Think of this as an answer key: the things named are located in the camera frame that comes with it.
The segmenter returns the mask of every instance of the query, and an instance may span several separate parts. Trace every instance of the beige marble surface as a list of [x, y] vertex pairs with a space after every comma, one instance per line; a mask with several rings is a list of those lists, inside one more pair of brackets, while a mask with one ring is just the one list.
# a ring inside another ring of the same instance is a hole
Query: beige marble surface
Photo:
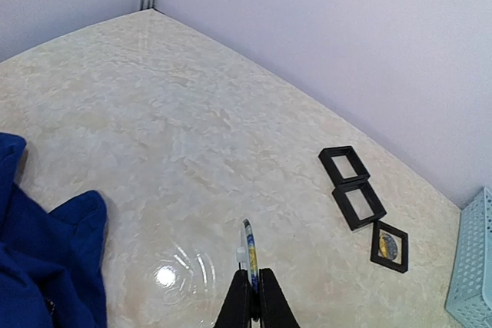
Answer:
[[[452, 327], [459, 210], [332, 111], [155, 11], [0, 64], [0, 130], [28, 140], [21, 186], [46, 210], [100, 190], [110, 327], [212, 326], [248, 217], [303, 328]], [[410, 269], [369, 261], [317, 159], [353, 145], [409, 233]]]

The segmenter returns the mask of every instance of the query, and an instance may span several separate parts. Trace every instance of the light blue plastic basket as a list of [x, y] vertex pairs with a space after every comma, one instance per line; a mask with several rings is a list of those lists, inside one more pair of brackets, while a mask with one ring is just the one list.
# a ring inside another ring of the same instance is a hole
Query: light blue plastic basket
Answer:
[[492, 194], [484, 188], [461, 211], [446, 310], [466, 328], [492, 328]]

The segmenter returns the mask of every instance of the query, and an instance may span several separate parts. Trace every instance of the black plastic frame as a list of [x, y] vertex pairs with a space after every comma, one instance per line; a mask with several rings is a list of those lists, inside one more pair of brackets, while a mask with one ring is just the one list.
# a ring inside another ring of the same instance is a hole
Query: black plastic frame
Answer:
[[[373, 211], [373, 215], [360, 219], [352, 206], [350, 200], [348, 200], [347, 192], [360, 190], [364, 195], [364, 198], [367, 201], [367, 204]], [[372, 189], [372, 186], [367, 182], [367, 179], [363, 179], [360, 181], [353, 181], [347, 184], [341, 184], [340, 186], [336, 186], [336, 188], [332, 192], [333, 197], [337, 201], [338, 207], [340, 208], [342, 214], [345, 217], [345, 220], [348, 223], [348, 226], [351, 230], [356, 230], [365, 225], [368, 225], [376, 220], [381, 219], [386, 215], [386, 210], [383, 207], [383, 204], [380, 202], [376, 193]]]
[[[341, 175], [333, 157], [343, 156], [347, 157], [357, 176], [344, 178]], [[367, 180], [371, 176], [352, 146], [327, 147], [321, 151], [318, 157], [335, 187], [353, 181]]]
[[[379, 256], [379, 236], [382, 230], [401, 239], [401, 264]], [[400, 273], [408, 271], [408, 234], [379, 220], [374, 222], [372, 229], [371, 261]]]

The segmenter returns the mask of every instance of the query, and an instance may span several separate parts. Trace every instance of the blue fabric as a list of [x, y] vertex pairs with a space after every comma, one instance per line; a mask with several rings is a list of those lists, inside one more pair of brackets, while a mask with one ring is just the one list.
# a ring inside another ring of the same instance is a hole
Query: blue fabric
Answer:
[[0, 326], [105, 328], [105, 202], [89, 191], [46, 213], [14, 184], [24, 148], [0, 133]]

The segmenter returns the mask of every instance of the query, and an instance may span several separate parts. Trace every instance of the black square frame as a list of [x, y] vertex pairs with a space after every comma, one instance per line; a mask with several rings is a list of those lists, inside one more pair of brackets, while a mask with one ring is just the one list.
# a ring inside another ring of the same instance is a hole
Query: black square frame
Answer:
[[[341, 175], [337, 165], [333, 160], [333, 157], [343, 156], [347, 157], [357, 176], [344, 178]], [[362, 164], [361, 159], [352, 146], [327, 147], [321, 151], [318, 157], [320, 158], [324, 169], [326, 169], [326, 171], [328, 172], [328, 176], [330, 176], [331, 181], [333, 182], [335, 187], [353, 181], [367, 180], [370, 177], [369, 172]]]
[[[360, 190], [364, 195], [364, 198], [367, 201], [367, 204], [373, 211], [373, 215], [360, 219], [357, 215], [354, 207], [352, 206], [350, 200], [348, 200], [347, 192]], [[353, 181], [347, 184], [341, 184], [340, 186], [336, 186], [336, 188], [332, 192], [333, 197], [337, 201], [338, 207], [340, 208], [342, 214], [345, 217], [345, 220], [348, 223], [348, 226], [351, 230], [356, 230], [361, 228], [369, 223], [375, 222], [376, 220], [381, 219], [386, 215], [386, 210], [383, 207], [383, 204], [380, 202], [376, 193], [372, 189], [372, 186], [367, 182], [366, 179], [360, 181]]]
[[[382, 230], [401, 239], [401, 250], [399, 250], [401, 252], [400, 264], [379, 256], [379, 236]], [[379, 220], [374, 222], [372, 229], [371, 261], [400, 273], [408, 271], [408, 234]]]

